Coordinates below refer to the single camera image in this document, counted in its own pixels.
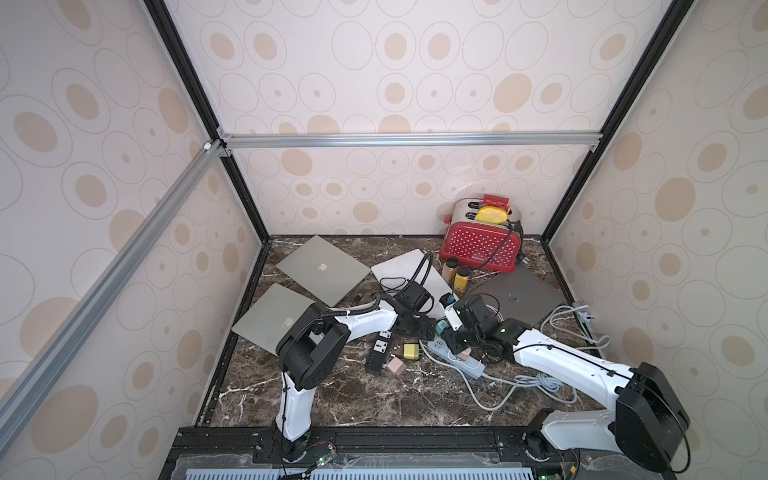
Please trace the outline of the green charger plug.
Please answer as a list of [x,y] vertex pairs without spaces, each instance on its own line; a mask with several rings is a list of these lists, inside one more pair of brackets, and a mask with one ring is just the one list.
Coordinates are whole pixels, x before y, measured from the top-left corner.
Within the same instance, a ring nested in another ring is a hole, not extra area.
[[438,336],[440,336],[440,335],[441,335],[441,334],[442,334],[442,333],[443,333],[443,332],[444,332],[446,329],[448,329],[449,327],[450,327],[450,325],[449,325],[449,323],[448,323],[448,322],[447,322],[445,319],[443,319],[443,320],[440,320],[440,321],[439,321],[439,322],[436,324],[436,327],[435,327],[435,330],[436,330],[436,334],[437,334]]

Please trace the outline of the black power strip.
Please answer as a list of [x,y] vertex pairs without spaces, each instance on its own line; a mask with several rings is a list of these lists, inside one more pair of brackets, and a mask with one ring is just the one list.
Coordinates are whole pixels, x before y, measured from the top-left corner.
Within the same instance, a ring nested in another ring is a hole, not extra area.
[[388,352],[392,341],[392,331],[386,330],[378,333],[375,342],[372,345],[370,353],[364,364],[364,369],[368,374],[379,375],[384,364],[388,359]]

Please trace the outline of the yellow charger plug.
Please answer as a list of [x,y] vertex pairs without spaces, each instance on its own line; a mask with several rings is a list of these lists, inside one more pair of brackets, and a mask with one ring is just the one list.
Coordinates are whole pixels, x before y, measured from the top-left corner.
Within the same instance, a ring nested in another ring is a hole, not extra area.
[[409,361],[417,361],[420,358],[420,345],[418,343],[404,344],[403,357]]

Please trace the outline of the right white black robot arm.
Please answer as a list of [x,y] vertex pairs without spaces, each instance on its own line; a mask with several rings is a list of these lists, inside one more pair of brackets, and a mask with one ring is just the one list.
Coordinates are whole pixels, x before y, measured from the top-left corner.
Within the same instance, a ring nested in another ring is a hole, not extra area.
[[445,294],[439,303],[448,325],[436,337],[449,350],[449,359],[472,349],[534,369],[600,404],[595,411],[540,410],[522,435],[529,457],[545,461],[556,451],[612,451],[648,471],[665,473],[674,470],[678,449],[690,447],[690,418],[657,367],[610,362],[514,318],[500,320],[478,295],[458,300]]

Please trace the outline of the light blue power strip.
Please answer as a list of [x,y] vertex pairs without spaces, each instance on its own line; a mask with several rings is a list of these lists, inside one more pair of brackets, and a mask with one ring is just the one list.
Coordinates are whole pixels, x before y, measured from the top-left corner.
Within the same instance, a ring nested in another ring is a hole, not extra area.
[[446,342],[439,337],[426,343],[426,349],[440,361],[457,368],[467,377],[477,380],[482,377],[485,365],[468,353],[453,354]]

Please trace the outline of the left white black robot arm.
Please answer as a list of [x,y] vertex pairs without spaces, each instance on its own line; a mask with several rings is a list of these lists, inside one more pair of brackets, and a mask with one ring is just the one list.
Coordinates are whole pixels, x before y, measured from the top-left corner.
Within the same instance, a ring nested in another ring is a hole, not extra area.
[[431,339],[434,319],[428,312],[435,305],[434,296],[422,284],[407,281],[395,294],[377,294],[364,305],[341,309],[315,302],[308,306],[276,346],[282,376],[276,426],[282,440],[290,444],[306,440],[315,390],[349,342],[385,331]]

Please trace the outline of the pink charger plug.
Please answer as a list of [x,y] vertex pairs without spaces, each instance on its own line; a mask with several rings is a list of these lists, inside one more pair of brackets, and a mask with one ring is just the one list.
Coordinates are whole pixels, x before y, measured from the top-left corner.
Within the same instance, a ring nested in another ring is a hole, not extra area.
[[392,357],[386,365],[386,370],[397,377],[402,376],[406,369],[407,365],[397,357]]

